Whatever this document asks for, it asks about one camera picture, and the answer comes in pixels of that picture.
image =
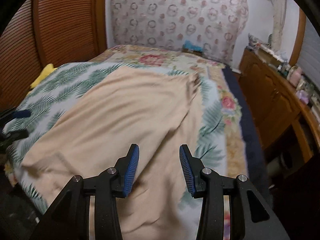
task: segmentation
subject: small bottle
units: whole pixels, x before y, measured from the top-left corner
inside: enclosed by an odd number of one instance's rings
[[[289,79],[289,82],[291,83],[291,85],[293,85],[294,87],[297,87],[301,78],[301,74],[302,74],[302,69],[300,67],[298,67],[295,71],[293,71]]]
[[[290,65],[287,64],[286,66],[284,66],[284,72],[282,73],[284,78],[287,78],[289,71],[290,71]]]
[[[281,72],[282,75],[283,75],[284,72],[285,72],[286,66],[287,66],[287,62],[286,62],[286,61],[284,61],[284,62],[281,63],[281,70],[280,70],[280,72]]]
[[[292,73],[297,69],[298,67],[297,66],[293,66],[290,70],[289,70],[289,74],[287,76],[287,80],[289,81]]]

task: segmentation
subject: window blind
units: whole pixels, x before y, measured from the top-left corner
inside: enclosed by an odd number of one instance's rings
[[[297,66],[320,89],[320,37],[308,18]]]

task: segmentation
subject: bed sheet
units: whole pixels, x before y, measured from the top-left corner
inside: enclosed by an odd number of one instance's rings
[[[153,67],[166,67],[189,73],[200,73],[216,83],[222,105],[224,134],[227,147],[227,176],[235,178],[239,174],[247,174],[245,159],[245,143],[241,133],[241,106],[233,93],[230,92],[224,78],[224,64],[204,59],[202,57],[183,52],[164,49],[148,48],[137,45],[117,45],[107,49],[92,62],[118,62],[139,64]]]
[[[198,145],[196,154],[210,153],[207,154],[211,156],[208,159],[209,162],[205,165],[217,170],[221,175],[236,177],[238,174],[247,174],[244,142],[239,125],[241,110],[224,80],[222,69],[225,66],[192,54],[120,45],[105,51],[99,57],[92,59],[92,62],[71,63],[59,67],[56,72],[43,80],[19,106],[19,109],[31,107],[34,112],[31,118],[14,120],[5,127],[5,131],[24,127],[28,127],[28,130],[31,131],[29,138],[16,142],[9,148],[8,154],[14,166],[14,172],[11,166],[7,165],[7,173],[11,180],[19,181],[27,196],[42,213],[47,209],[46,203],[33,187],[28,175],[19,169],[21,160],[41,135],[55,124],[64,111],[74,105],[77,98],[122,64],[131,64],[129,65],[131,67],[145,68],[169,75],[198,72],[202,79],[201,90],[204,105],[211,112],[218,111],[217,114],[209,114],[207,120],[204,114],[203,121],[216,122],[210,120],[210,116],[217,115],[221,116],[220,121],[223,126],[220,126],[222,133],[212,139],[212,143]],[[208,132],[205,126],[199,134],[201,132]],[[196,236],[201,205],[201,200],[194,200],[187,193],[184,194],[179,204],[179,216],[190,230],[190,239],[195,239]],[[225,239],[228,239],[230,216],[227,200],[225,206]]]

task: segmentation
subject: metal screw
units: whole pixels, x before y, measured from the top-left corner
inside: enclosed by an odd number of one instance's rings
[[[81,180],[81,176],[80,175],[76,175],[72,177],[72,181],[73,182],[78,182],[79,180]]]
[[[245,175],[239,175],[238,179],[241,181],[247,181],[248,178]]]
[[[203,172],[204,174],[210,174],[210,173],[211,173],[211,169],[209,169],[209,168],[204,168],[204,169],[202,169],[202,172]]]
[[[109,168],[109,169],[107,170],[107,172],[108,172],[109,174],[115,174],[115,173],[117,172],[117,170],[116,170],[116,168]]]

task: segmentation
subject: pink flower pattern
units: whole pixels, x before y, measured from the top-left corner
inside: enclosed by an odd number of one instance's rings
[[[232,124],[230,118],[225,119],[225,120],[224,120],[224,123],[225,123],[226,125],[231,125],[231,124]]]
[[[164,63],[164,57],[161,55],[149,54],[139,58],[139,62],[149,66],[161,67],[161,65]]]
[[[222,107],[226,109],[236,109],[236,104],[231,97],[225,96],[222,98]]]

